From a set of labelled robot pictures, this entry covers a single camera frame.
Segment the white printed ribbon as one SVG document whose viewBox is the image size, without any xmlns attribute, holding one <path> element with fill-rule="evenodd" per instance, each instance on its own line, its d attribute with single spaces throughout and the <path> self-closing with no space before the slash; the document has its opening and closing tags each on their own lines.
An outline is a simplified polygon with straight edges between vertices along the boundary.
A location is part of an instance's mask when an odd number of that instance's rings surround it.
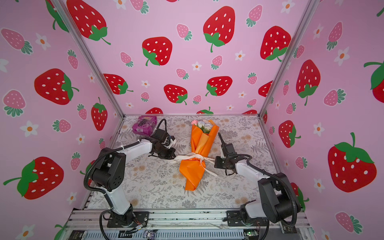
<svg viewBox="0 0 384 240">
<path fill-rule="evenodd" d="M 183 160 L 194 160 L 194 159 L 196 159 L 196 160 L 198 160 L 200 162 L 200 166 L 203 167 L 203 169 L 207 173 L 209 173 L 210 175 L 212 175 L 214 177 L 218 176 L 216 173 L 214 173 L 214 172 L 212 172 L 210 170 L 207 170 L 206 167 L 203 166 L 203 162 L 208 162 L 208 163 L 214 164 L 215 160 L 212 159 L 212 158 L 209 158 L 209 157 L 204 157 L 204 156 L 199 155 L 199 154 L 189 153 L 187 155 L 178 155 L 174 159 L 169 160 L 169 162 L 174 164 L 174 163 L 180 163 Z"/>
</svg>

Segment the orange wrapping paper sheet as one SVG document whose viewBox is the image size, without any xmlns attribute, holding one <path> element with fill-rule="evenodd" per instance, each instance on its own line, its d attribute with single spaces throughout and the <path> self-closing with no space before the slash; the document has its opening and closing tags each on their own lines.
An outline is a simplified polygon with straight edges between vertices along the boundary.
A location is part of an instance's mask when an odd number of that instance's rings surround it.
<svg viewBox="0 0 384 240">
<path fill-rule="evenodd" d="M 205 173 L 217 176 L 207 169 L 207 163 L 214 163 L 209 154 L 220 128 L 212 120 L 194 120 L 191 124 L 191 153 L 177 156 L 176 160 L 180 161 L 179 171 L 186 178 L 185 190 L 192 192 Z"/>
</svg>

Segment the white fake rose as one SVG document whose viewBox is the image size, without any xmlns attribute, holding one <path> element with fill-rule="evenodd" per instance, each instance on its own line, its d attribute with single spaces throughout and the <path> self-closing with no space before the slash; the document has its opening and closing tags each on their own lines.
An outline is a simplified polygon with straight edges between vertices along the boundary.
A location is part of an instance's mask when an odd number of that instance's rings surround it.
<svg viewBox="0 0 384 240">
<path fill-rule="evenodd" d="M 205 128 L 205 122 L 204 121 L 199 121 L 198 123 L 197 123 L 197 126 L 200 128 L 200 129 L 204 129 Z"/>
</svg>

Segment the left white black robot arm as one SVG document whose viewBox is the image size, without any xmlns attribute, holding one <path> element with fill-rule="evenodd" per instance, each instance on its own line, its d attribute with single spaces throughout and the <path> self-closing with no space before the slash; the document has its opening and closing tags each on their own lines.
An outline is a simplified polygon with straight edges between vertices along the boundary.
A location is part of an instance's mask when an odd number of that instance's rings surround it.
<svg viewBox="0 0 384 240">
<path fill-rule="evenodd" d="M 149 154 L 163 160 L 176 157 L 173 144 L 175 137 L 165 130 L 156 129 L 150 137 L 143 137 L 136 142 L 117 149 L 104 148 L 91 164 L 84 177 L 84 187 L 89 191 L 104 195 L 111 213 L 110 219 L 127 227 L 135 221 L 133 206 L 126 198 L 121 186 L 126 169 L 126 161 Z"/>
</svg>

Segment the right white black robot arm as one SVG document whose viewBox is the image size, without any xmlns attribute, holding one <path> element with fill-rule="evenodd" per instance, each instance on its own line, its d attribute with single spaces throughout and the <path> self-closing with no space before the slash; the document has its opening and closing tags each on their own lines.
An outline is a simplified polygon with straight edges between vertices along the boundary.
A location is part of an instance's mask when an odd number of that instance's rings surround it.
<svg viewBox="0 0 384 240">
<path fill-rule="evenodd" d="M 281 222 L 288 227 L 297 223 L 301 204 L 288 177 L 283 173 L 272 174 L 251 163 L 252 156 L 238 154 L 232 144 L 222 143 L 223 155 L 215 159 L 215 168 L 241 175 L 258 183 L 260 199 L 241 205 L 237 217 L 227 217 L 240 221 L 243 225 L 253 225 L 257 219 L 266 218 L 271 223 Z"/>
</svg>

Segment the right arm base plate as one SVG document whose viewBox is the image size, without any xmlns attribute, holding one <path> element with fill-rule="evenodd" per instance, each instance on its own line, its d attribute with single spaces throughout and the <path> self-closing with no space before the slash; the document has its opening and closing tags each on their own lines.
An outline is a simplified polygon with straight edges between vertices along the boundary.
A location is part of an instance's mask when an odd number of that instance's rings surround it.
<svg viewBox="0 0 384 240">
<path fill-rule="evenodd" d="M 266 227 L 267 219 L 251 218 L 243 210 L 226 211 L 226 216 L 222 220 L 227 222 L 230 227 Z"/>
</svg>

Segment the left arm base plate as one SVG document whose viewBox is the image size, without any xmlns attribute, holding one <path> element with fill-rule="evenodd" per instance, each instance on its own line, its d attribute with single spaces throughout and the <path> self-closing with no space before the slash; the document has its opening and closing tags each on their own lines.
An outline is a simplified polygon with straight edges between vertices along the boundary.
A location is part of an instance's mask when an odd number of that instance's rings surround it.
<svg viewBox="0 0 384 240">
<path fill-rule="evenodd" d="M 146 227 L 150 212 L 129 212 L 125 215 L 111 213 L 107 223 L 108 228 L 136 228 Z"/>
</svg>

